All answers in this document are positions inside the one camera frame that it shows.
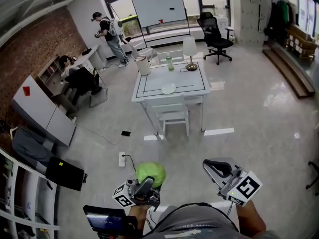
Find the seated person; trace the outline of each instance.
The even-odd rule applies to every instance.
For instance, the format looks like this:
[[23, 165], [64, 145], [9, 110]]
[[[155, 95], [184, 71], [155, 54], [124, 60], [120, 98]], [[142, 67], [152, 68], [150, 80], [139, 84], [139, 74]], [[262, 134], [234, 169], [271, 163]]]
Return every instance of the seated person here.
[[[70, 58], [66, 55], [60, 58], [59, 64], [60, 64], [61, 70], [63, 71], [61, 75], [63, 80], [67, 78], [70, 74], [73, 74], [74, 72], [80, 69], [77, 66], [71, 65]], [[94, 79], [94, 76], [92, 76], [92, 78], [87, 80], [91, 81], [91, 82], [88, 82], [88, 85], [90, 86], [90, 89], [91, 89], [91, 94], [95, 95], [102, 90], [102, 87], [99, 86], [98, 82]]]

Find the lamp shade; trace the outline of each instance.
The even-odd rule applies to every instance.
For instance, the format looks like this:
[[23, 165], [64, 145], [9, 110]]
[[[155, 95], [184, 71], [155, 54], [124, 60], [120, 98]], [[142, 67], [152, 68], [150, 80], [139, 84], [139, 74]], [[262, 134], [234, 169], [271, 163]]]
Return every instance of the lamp shade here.
[[183, 52], [186, 56], [194, 56], [197, 54], [197, 46], [192, 36], [183, 39]]

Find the power outlet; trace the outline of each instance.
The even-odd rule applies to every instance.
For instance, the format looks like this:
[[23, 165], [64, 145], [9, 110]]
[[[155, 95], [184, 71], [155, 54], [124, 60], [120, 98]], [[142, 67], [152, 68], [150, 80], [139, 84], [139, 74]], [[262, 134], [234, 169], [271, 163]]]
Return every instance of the power outlet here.
[[125, 155], [125, 152], [119, 153], [119, 167], [125, 167], [125, 156], [122, 157], [122, 155]]

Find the white table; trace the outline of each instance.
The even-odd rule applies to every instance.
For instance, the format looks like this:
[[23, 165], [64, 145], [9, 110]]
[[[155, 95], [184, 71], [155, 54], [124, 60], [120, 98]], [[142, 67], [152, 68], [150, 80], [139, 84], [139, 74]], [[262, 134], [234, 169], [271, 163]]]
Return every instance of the white table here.
[[88, 54], [79, 56], [78, 59], [74, 61], [74, 66], [85, 67], [90, 73], [93, 72], [93, 68], [97, 70], [104, 68], [107, 64], [107, 60], [102, 47], [96, 45], [91, 47], [91, 49]]
[[151, 66], [151, 73], [146, 76], [138, 74], [132, 102], [141, 104], [157, 134], [158, 130], [147, 112], [145, 98], [166, 96], [161, 92], [161, 88], [168, 83], [176, 85], [175, 92], [170, 95], [177, 93], [184, 95], [187, 105], [202, 104], [201, 129], [205, 131], [204, 104], [206, 95], [210, 93], [210, 86], [204, 71], [203, 59], [194, 61], [194, 63], [198, 66], [196, 71], [186, 70], [186, 62], [177, 62], [174, 63], [174, 71], [169, 71], [167, 64], [163, 64]]

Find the black shoe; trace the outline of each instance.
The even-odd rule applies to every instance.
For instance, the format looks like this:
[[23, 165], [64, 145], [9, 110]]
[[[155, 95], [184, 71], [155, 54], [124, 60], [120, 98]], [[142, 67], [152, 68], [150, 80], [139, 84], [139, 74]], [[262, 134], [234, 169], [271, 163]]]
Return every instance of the black shoe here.
[[98, 86], [96, 89], [91, 91], [91, 94], [95, 95], [97, 93], [99, 93], [102, 90], [102, 87]]

